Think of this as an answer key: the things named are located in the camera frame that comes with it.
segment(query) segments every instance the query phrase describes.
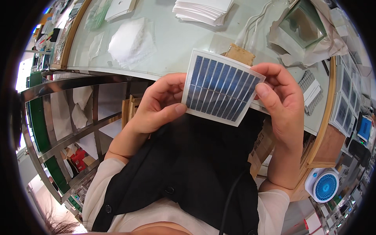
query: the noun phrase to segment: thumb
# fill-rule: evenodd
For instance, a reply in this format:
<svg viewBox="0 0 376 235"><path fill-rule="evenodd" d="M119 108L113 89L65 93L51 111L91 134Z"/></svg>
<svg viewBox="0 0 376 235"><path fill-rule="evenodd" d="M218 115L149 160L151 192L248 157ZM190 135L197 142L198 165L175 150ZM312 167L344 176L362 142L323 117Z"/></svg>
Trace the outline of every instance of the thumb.
<svg viewBox="0 0 376 235"><path fill-rule="evenodd" d="M158 124L158 126L163 126L164 124L169 123L183 115L185 111L187 111L187 106L185 104L176 103L169 105L164 107L161 111L155 113L154 121Z"/></svg>
<svg viewBox="0 0 376 235"><path fill-rule="evenodd" d="M265 105L265 108L268 110L270 115L273 117L274 115L278 115L283 110L283 105L279 96L275 91L265 83L259 83L256 85L256 93L260 100Z"/></svg>

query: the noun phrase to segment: solar cell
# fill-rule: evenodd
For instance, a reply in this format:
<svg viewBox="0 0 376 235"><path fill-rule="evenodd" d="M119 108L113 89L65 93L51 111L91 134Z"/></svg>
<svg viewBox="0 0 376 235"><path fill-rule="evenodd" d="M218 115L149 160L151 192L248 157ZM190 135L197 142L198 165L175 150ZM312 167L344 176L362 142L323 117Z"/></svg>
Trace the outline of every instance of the solar cell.
<svg viewBox="0 0 376 235"><path fill-rule="evenodd" d="M194 49L182 103L187 113L238 126L265 76L235 60Z"/></svg>

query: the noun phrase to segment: black cable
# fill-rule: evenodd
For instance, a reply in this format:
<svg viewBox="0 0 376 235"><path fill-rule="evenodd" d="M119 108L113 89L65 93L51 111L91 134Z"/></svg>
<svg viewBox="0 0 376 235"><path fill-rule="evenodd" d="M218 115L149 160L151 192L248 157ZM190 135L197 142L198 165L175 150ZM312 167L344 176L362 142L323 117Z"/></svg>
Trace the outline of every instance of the black cable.
<svg viewBox="0 0 376 235"><path fill-rule="evenodd" d="M229 194L227 195L227 200L226 200L226 204L224 205L224 210L223 210L223 217L222 217L222 223L221 223L221 228L219 230L219 235L223 235L223 230L224 230L224 223L226 221L226 215L227 215L227 210L229 208L229 205L230 205L230 200L231 200L231 196L232 196L232 193L234 192L235 190L235 187L236 185L238 184L240 178L242 177L242 175L249 171L249 169L245 169L242 173L240 173L240 175L234 180L234 182L232 183L232 186L231 186L231 189L229 191Z"/></svg>

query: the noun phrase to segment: button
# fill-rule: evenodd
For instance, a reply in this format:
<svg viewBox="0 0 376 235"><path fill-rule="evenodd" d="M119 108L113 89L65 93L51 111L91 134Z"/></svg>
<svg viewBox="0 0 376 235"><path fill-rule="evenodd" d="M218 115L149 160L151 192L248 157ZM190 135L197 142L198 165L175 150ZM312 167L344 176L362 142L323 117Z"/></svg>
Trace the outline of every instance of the button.
<svg viewBox="0 0 376 235"><path fill-rule="evenodd" d="M107 213L111 213L112 212L112 208L110 205L106 205L106 212Z"/></svg>
<svg viewBox="0 0 376 235"><path fill-rule="evenodd" d="M168 186L168 187L166 187L165 191L166 191L166 193L173 194L174 193L174 188L171 187L171 186Z"/></svg>

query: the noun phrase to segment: white tabletop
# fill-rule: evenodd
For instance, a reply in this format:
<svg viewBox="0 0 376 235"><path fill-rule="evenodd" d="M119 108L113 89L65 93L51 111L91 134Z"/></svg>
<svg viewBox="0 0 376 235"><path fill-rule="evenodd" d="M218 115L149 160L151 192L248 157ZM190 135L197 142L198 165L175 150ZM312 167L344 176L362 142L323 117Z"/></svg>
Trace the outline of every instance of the white tabletop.
<svg viewBox="0 0 376 235"><path fill-rule="evenodd" d="M100 1L102 0L92 0L82 18L71 47L68 69L116 73L151 80L157 80L167 73L187 72L193 48L218 54L226 52L229 44L235 41L248 18L258 15L264 4L268 2L268 0L234 0L234 5L228 12L224 25L213 27L205 23L181 21L176 18L172 12L175 0L137 0L134 11L110 22L104 21L99 29L89 32L84 29L86 18L91 8ZM283 49L267 42L271 23L278 20L282 11L287 7L283 0L276 0L276 2L269 7L265 17L258 24L257 52L253 64L260 62L281 64L278 57ZM154 24L157 51L131 70L122 68L107 52L108 44L121 24L141 17L146 17ZM89 61L90 45L94 37L102 32L104 32L104 36L100 44L99 55ZM309 68L302 66L288 68L297 82L302 78L306 69L310 69L323 89L324 98L316 106L313 114L305 115L305 130L317 135L325 110L329 77L322 63L316 63ZM253 101L251 107L265 112L265 108L258 101Z"/></svg>

